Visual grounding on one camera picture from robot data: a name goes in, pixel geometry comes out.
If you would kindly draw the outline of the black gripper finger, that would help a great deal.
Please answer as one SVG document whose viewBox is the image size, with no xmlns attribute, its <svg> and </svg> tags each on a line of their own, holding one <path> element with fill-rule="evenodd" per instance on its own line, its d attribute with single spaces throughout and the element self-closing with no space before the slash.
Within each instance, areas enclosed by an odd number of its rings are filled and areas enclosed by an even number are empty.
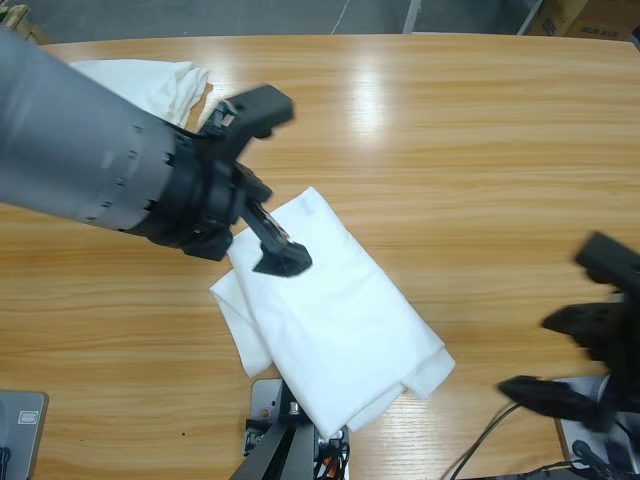
<svg viewBox="0 0 640 480">
<path fill-rule="evenodd" d="M 623 304 L 587 303 L 560 308 L 542 321 L 542 327 L 570 336 L 583 348 L 612 347 L 620 343 Z"/>
<path fill-rule="evenodd" d="M 307 249 L 295 242 L 287 242 L 278 251 L 269 250 L 264 243 L 260 245 L 262 256 L 252 271 L 255 273 L 291 278 L 311 268 L 312 258 Z"/>
<path fill-rule="evenodd" d="M 590 431 L 609 431 L 613 411 L 578 393 L 564 382 L 515 376 L 497 384 L 497 389 L 516 404 L 539 415 L 582 424 Z"/>
</svg>

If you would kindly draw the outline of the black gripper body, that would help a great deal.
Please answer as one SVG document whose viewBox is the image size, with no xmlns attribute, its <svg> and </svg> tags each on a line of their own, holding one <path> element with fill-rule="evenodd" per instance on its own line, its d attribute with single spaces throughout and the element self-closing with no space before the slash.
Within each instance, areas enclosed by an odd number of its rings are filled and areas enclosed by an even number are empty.
<svg viewBox="0 0 640 480">
<path fill-rule="evenodd" d="M 620 293 L 614 302 L 587 303 L 587 311 L 596 331 L 588 353 L 606 367 L 608 381 L 586 425 L 608 431 L 618 413 L 639 415 L 639 302 Z"/>
<path fill-rule="evenodd" d="M 169 148 L 158 157 L 168 169 L 168 180 L 154 198 L 145 200 L 143 218 L 126 232 L 188 256 L 219 261 L 231 246 L 231 226 L 244 219 L 260 245 L 278 251 L 290 238 L 263 208 L 272 190 L 238 161 L 252 139 L 271 134 L 170 130 Z"/>
</svg>

